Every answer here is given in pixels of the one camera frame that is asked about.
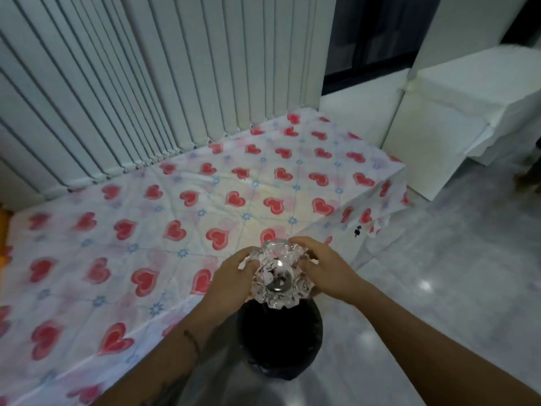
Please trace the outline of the black round bin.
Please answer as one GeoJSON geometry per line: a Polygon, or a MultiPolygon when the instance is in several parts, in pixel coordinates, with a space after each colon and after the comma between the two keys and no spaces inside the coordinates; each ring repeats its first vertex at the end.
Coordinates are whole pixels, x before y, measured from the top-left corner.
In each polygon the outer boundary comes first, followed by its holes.
{"type": "Polygon", "coordinates": [[[265,377],[291,381],[310,367],[321,349],[323,321],[311,298],[282,309],[249,300],[236,319],[242,355],[253,371],[265,377]]]}

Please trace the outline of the person's left hand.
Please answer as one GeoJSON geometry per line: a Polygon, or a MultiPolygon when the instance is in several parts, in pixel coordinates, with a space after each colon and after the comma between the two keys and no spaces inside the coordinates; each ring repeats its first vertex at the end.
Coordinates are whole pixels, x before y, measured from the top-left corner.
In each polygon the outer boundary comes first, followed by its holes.
{"type": "Polygon", "coordinates": [[[245,302],[240,296],[240,273],[255,246],[243,248],[222,262],[215,271],[201,304],[216,321],[225,320],[245,302]]]}

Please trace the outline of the heart print white tablecloth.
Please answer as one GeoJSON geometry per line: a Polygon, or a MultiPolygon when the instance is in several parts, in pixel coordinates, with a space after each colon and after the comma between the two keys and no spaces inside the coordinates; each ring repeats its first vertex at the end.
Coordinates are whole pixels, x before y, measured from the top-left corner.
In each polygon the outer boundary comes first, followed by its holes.
{"type": "Polygon", "coordinates": [[[228,256],[301,235],[352,261],[406,190],[398,158],[302,109],[17,213],[0,277],[0,406],[91,404],[228,256]]]}

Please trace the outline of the person's left forearm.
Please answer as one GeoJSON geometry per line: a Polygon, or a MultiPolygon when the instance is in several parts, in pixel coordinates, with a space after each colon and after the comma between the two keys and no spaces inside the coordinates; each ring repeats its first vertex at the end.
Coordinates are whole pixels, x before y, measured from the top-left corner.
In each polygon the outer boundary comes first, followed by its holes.
{"type": "Polygon", "coordinates": [[[205,344],[228,315],[203,301],[91,406],[167,406],[178,397],[205,344]]]}

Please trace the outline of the person's right hand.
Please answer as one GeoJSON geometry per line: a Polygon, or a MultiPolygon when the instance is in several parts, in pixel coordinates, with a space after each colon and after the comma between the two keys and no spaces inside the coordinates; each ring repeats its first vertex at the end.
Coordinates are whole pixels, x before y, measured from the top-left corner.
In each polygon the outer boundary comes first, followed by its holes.
{"type": "Polygon", "coordinates": [[[357,273],[328,244],[310,237],[291,237],[289,242],[307,249],[309,259],[318,267],[314,271],[315,286],[328,296],[353,305],[371,285],[357,273]]]}

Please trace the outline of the person's right forearm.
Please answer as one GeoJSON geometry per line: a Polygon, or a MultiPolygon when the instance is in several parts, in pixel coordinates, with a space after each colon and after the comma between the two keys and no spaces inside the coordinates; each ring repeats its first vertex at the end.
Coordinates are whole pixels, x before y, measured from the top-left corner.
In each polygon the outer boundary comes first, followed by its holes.
{"type": "Polygon", "coordinates": [[[541,406],[541,395],[425,323],[372,284],[346,282],[355,306],[427,406],[541,406]]]}

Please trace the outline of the white foam board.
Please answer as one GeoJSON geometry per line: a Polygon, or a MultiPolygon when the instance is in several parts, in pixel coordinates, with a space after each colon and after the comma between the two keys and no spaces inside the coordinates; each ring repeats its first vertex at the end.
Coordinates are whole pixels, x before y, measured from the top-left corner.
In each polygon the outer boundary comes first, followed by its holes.
{"type": "Polygon", "coordinates": [[[381,148],[389,132],[411,68],[323,95],[319,111],[339,126],[381,148]]]}
{"type": "Polygon", "coordinates": [[[432,201],[469,152],[492,134],[484,117],[408,91],[382,148],[405,163],[408,185],[432,201]]]}

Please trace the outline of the white foam block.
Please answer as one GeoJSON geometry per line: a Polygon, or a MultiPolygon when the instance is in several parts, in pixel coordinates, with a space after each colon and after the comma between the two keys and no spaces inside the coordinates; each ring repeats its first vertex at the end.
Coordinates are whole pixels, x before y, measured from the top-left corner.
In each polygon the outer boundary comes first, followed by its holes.
{"type": "Polygon", "coordinates": [[[484,130],[464,154],[487,166],[503,152],[507,136],[541,115],[541,50],[489,48],[418,71],[405,91],[481,118],[484,130]]]}

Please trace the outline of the clear cut glass vase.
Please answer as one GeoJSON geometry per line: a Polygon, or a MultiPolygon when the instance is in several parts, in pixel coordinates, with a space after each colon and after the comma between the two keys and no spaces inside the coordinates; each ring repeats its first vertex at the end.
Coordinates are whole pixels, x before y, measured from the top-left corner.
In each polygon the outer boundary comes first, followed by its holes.
{"type": "Polygon", "coordinates": [[[253,299],[277,310],[295,307],[308,299],[314,283],[299,266],[301,261],[309,260],[307,250],[286,239],[274,239],[251,252],[247,262],[259,263],[250,290],[253,299]]]}

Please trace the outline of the white vertical blinds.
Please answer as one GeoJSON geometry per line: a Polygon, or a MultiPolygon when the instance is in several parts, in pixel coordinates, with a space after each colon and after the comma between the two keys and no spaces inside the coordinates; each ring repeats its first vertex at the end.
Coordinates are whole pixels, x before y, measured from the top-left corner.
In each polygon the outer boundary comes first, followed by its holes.
{"type": "Polygon", "coordinates": [[[0,0],[0,206],[318,108],[336,0],[0,0]]]}

